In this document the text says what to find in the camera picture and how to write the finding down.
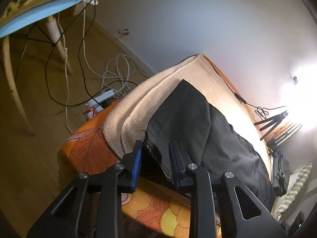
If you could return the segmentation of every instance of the orange fabric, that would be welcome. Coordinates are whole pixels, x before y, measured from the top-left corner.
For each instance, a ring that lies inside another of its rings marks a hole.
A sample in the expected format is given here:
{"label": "orange fabric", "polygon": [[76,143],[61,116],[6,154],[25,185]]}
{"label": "orange fabric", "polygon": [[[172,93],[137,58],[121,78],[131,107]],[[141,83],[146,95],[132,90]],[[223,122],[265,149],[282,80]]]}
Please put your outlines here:
{"label": "orange fabric", "polygon": [[[86,122],[60,148],[59,153],[68,158],[77,172],[88,172],[90,175],[101,173],[118,161],[102,133],[105,119],[117,104],[112,104]],[[188,238],[189,200],[184,203],[184,198],[180,199],[178,194],[173,193],[140,177],[135,193],[122,194],[122,211],[162,234]],[[217,232],[218,238],[221,238],[221,228],[218,225]]]}

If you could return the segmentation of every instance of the black crumpled cloth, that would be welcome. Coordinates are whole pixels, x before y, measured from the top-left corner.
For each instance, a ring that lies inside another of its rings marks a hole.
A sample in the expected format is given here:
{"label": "black crumpled cloth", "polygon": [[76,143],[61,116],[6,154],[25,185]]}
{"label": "black crumpled cloth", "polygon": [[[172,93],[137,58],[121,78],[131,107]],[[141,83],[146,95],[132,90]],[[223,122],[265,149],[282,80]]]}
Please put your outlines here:
{"label": "black crumpled cloth", "polygon": [[289,184],[289,162],[283,156],[281,151],[276,151],[273,156],[273,168],[272,168],[272,184],[276,196],[282,197],[287,193]]}
{"label": "black crumpled cloth", "polygon": [[269,211],[272,210],[275,193],[260,155],[234,131],[223,114],[185,80],[157,109],[145,134],[145,148],[162,168],[166,179],[172,179],[168,154],[171,140],[177,141],[179,149],[185,151],[193,163],[208,171],[233,172]]}

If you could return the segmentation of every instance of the baseboard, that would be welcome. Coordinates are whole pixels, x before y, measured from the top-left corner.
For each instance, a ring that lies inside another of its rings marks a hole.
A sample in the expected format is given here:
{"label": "baseboard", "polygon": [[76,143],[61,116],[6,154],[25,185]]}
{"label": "baseboard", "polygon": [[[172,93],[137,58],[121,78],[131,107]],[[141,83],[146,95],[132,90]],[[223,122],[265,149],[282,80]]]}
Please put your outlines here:
{"label": "baseboard", "polygon": [[[92,18],[86,14],[86,21],[92,22]],[[128,47],[126,47],[118,38],[112,35],[108,30],[106,30],[97,21],[94,21],[94,25],[104,33],[108,38],[110,38],[118,47],[120,47],[129,57],[131,57],[140,67],[144,70],[150,77],[154,76],[155,73],[149,68],[139,57],[137,57]]]}

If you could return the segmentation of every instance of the chair leg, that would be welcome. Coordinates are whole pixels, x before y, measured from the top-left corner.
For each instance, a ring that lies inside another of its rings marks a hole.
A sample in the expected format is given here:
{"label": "chair leg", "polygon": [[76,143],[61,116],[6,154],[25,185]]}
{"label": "chair leg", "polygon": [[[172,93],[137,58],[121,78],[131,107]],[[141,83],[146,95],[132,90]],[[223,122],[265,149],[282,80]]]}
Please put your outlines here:
{"label": "chair leg", "polygon": [[14,77],[13,77],[13,72],[12,72],[11,58],[10,58],[9,36],[6,36],[3,39],[2,51],[3,51],[3,60],[4,60],[4,71],[5,71],[5,75],[7,76],[11,96],[16,104],[16,107],[18,108],[19,114],[22,116],[24,123],[26,124],[26,126],[28,128],[28,131],[30,132],[30,134],[32,134],[34,136],[33,129],[30,125],[28,118],[26,117],[21,100],[20,100],[18,92],[16,90],[16,85],[14,82]]}
{"label": "chair leg", "polygon": [[[49,16],[49,17],[47,17],[46,20],[47,20],[46,27],[47,27],[47,30],[49,31],[50,38],[54,43],[56,43],[61,36],[61,33],[60,33],[59,28],[58,28],[57,23],[56,23],[56,19],[53,16]],[[61,40],[58,41],[56,47],[58,49],[58,52],[61,55],[62,60],[65,62],[66,54],[65,54],[65,51],[63,49],[63,45],[61,44]],[[66,69],[67,69],[68,74],[71,75],[73,73],[73,70],[70,67],[68,60],[66,62]]]}

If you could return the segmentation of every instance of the wooden floor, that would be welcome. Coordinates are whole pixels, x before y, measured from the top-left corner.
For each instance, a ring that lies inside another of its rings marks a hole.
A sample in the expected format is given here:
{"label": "wooden floor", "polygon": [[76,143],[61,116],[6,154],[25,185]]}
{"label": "wooden floor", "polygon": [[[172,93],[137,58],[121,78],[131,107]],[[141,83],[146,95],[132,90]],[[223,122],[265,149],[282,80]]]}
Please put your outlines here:
{"label": "wooden floor", "polygon": [[[61,19],[65,28],[72,18]],[[82,20],[78,18],[66,32],[66,46],[69,62],[74,75],[69,77],[71,99],[69,104],[88,99],[80,71],[77,52],[82,35]],[[32,38],[45,39],[38,29],[31,32]],[[10,39],[11,59],[15,73],[26,40]],[[71,177],[59,174],[56,152],[69,136],[65,124],[65,109],[49,98],[44,64],[50,53],[49,44],[30,41],[20,64],[16,85],[20,99],[35,137],[25,132],[15,103],[10,97],[9,88],[0,68],[0,208],[13,228],[23,238],[29,228],[69,183]],[[105,70],[107,62],[123,51],[93,25],[86,37],[86,54],[90,66],[99,74]],[[81,56],[86,74],[87,87],[95,94],[101,87],[100,77],[92,73]],[[52,96],[66,101],[64,65],[57,51],[48,65],[48,81]],[[121,61],[122,73],[126,73]],[[137,84],[145,80],[138,70],[130,77]],[[76,130],[85,123],[85,105],[69,110],[69,125]]]}

